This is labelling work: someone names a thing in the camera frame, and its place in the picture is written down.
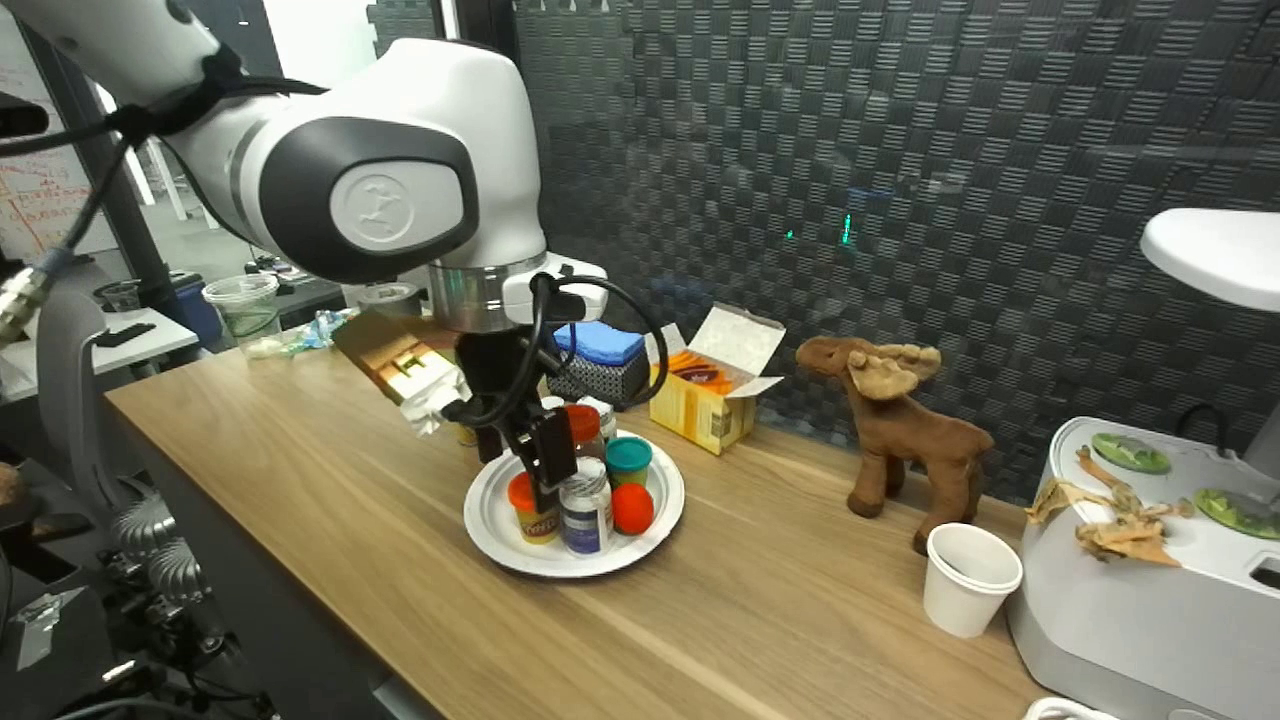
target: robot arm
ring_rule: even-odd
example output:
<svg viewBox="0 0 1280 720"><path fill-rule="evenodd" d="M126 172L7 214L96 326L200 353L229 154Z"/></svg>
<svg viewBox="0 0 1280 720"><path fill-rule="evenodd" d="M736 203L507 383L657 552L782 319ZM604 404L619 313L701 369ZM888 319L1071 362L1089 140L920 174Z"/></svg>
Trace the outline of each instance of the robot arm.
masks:
<svg viewBox="0 0 1280 720"><path fill-rule="evenodd" d="M122 103L195 93L221 45L167 0L4 0ZM514 60L406 40L324 96L225 96L164 137L215 221L330 278L543 261L535 137Z"/></svg>

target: box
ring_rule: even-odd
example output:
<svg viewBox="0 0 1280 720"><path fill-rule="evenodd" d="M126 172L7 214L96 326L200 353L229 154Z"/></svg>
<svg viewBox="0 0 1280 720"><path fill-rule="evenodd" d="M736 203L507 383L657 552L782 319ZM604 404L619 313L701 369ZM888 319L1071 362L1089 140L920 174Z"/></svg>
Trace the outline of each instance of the box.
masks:
<svg viewBox="0 0 1280 720"><path fill-rule="evenodd" d="M673 369L647 416L715 454L729 451L757 428L762 395L782 383L762 372L784 336L784 325L729 305L708 313L687 346L682 333L664 333Z"/></svg>

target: yellow object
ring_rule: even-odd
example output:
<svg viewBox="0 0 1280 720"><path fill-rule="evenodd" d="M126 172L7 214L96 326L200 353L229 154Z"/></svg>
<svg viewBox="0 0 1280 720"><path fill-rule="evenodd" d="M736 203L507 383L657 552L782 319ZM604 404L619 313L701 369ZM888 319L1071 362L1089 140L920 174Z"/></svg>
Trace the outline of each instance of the yellow object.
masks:
<svg viewBox="0 0 1280 720"><path fill-rule="evenodd" d="M669 383L647 401L647 416L715 454L729 451L757 428L757 401L782 383L762 376L782 341L775 319L715 305L687 346L669 341Z"/></svg>

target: white cup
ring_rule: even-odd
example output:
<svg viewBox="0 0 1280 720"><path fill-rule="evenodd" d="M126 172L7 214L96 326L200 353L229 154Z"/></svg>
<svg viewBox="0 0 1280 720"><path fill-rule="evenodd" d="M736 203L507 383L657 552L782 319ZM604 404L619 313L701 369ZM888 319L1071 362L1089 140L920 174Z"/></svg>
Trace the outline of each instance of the white cup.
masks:
<svg viewBox="0 0 1280 720"><path fill-rule="evenodd" d="M937 524L928 531L925 614L961 641L985 636L1023 581L1023 561L992 531Z"/></svg>

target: white appliance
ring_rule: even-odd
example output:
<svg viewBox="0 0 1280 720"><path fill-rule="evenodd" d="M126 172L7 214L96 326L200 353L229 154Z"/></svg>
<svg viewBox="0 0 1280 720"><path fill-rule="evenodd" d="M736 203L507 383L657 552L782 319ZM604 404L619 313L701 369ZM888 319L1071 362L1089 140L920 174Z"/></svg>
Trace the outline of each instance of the white appliance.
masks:
<svg viewBox="0 0 1280 720"><path fill-rule="evenodd" d="M1280 313L1280 214L1164 213L1143 251L1168 277L1259 313ZM1206 489L1280 501L1280 407L1244 454L1129 428L1095 416L1069 419L1050 448L1045 478L1104 492L1082 468L1099 431L1164 451L1148 477L1099 458L1148 503L1193 501ZM1023 592L1014 599L1014 643L1030 671L1120 720L1275 720L1280 717L1280 540L1244 535L1206 516L1168 521L1179 566L1095 561L1078 526L1110 507L1078 501L1050 526L1023 531Z"/></svg>

